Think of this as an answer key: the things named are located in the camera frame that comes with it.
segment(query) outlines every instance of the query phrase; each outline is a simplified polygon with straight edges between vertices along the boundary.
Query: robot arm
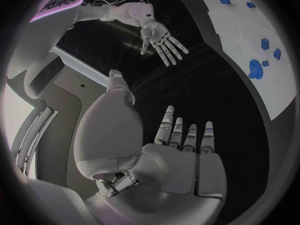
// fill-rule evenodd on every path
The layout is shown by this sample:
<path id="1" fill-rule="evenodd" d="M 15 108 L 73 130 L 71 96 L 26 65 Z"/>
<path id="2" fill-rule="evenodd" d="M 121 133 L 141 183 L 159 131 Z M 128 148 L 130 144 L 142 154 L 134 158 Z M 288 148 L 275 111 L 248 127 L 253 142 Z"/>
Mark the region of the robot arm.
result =
<path id="1" fill-rule="evenodd" d="M 146 53 L 151 44 L 167 67 L 170 62 L 173 65 L 177 64 L 173 55 L 179 60 L 183 59 L 175 46 L 185 54 L 189 53 L 186 47 L 175 39 L 163 24 L 155 20 L 154 9 L 150 3 L 128 2 L 121 6 L 113 4 L 81 6 L 73 24 L 88 20 L 105 22 L 118 20 L 127 25 L 141 27 L 140 35 L 143 40 L 141 55 Z"/>

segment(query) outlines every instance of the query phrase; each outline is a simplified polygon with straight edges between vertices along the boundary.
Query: purple light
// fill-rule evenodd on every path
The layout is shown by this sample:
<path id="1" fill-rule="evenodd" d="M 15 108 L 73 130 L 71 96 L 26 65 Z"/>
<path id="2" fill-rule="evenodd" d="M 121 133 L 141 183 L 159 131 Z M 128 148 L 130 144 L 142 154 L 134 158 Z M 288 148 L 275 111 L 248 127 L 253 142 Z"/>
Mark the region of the purple light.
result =
<path id="1" fill-rule="evenodd" d="M 58 9 L 56 9 L 56 10 L 54 10 L 54 11 L 49 11 L 49 12 L 44 13 L 44 14 L 42 14 L 42 15 L 37 15 L 37 14 L 36 14 L 36 15 L 30 20 L 30 23 L 33 22 L 33 21 L 35 21 L 35 20 L 38 20 L 38 19 L 44 18 L 44 17 L 46 17 L 46 16 L 49 16 L 49 15 L 51 15 L 51 14 L 56 14 L 56 13 L 61 12 L 61 11 L 63 11 L 63 10 L 67 10 L 67 9 L 74 8 L 74 7 L 78 6 L 78 5 L 80 5 L 83 1 L 84 1 L 84 0 L 79 0 L 79 1 L 77 1 L 77 2 L 74 2 L 74 3 L 73 3 L 72 5 L 70 5 L 70 6 L 65 6 L 65 7 L 62 7 L 62 8 L 58 8 Z"/>

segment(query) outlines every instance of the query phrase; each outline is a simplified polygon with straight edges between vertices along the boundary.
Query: white surface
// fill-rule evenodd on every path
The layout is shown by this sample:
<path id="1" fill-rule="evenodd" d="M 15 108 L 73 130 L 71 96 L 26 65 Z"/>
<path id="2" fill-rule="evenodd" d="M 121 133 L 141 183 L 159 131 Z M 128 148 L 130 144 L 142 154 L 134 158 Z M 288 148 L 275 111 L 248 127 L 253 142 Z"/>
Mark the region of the white surface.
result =
<path id="1" fill-rule="evenodd" d="M 68 67 L 85 75 L 89 79 L 92 79 L 93 81 L 101 84 L 104 87 L 108 86 L 109 78 L 103 73 L 95 70 L 95 68 L 91 67 L 87 63 L 79 60 L 77 57 L 71 55 L 70 53 L 64 51 L 63 49 L 57 46 L 53 47 L 50 51 L 59 55 L 63 63 Z"/>
<path id="2" fill-rule="evenodd" d="M 34 109 L 29 103 L 19 97 L 10 86 L 6 85 L 3 95 L 4 129 L 9 149 L 12 148 L 14 139 L 30 112 Z M 28 177 L 36 178 L 35 156 L 33 157 Z"/>
<path id="3" fill-rule="evenodd" d="M 283 42 L 283 34 L 269 20 L 270 12 L 264 13 L 264 1 L 230 0 L 234 5 L 222 4 L 219 0 L 203 0 L 208 9 L 215 32 L 220 36 L 223 51 L 245 72 L 250 73 L 249 62 L 256 59 L 263 67 L 260 80 L 251 79 L 260 94 L 271 120 L 276 118 L 296 96 L 296 82 L 291 60 Z M 254 2 L 249 8 L 246 2 Z M 269 40 L 269 49 L 261 48 L 261 39 Z M 281 50 L 281 58 L 274 58 L 274 51 Z"/>

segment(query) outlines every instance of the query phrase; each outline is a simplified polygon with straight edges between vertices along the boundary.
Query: sharpa logo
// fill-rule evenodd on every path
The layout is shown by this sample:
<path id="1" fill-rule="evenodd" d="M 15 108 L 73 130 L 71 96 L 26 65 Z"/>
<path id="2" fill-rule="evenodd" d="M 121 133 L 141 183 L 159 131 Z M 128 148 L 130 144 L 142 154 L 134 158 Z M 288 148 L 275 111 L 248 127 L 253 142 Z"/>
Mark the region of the sharpa logo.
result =
<path id="1" fill-rule="evenodd" d="M 54 8 L 57 8 L 57 7 L 61 7 L 63 5 L 69 5 L 69 4 L 72 4 L 76 2 L 76 0 L 61 0 L 61 1 L 54 1 L 54 2 L 51 2 L 49 4 L 46 4 L 41 10 L 40 12 L 42 11 L 45 11 L 45 10 L 50 10 L 50 9 L 54 9 Z"/>

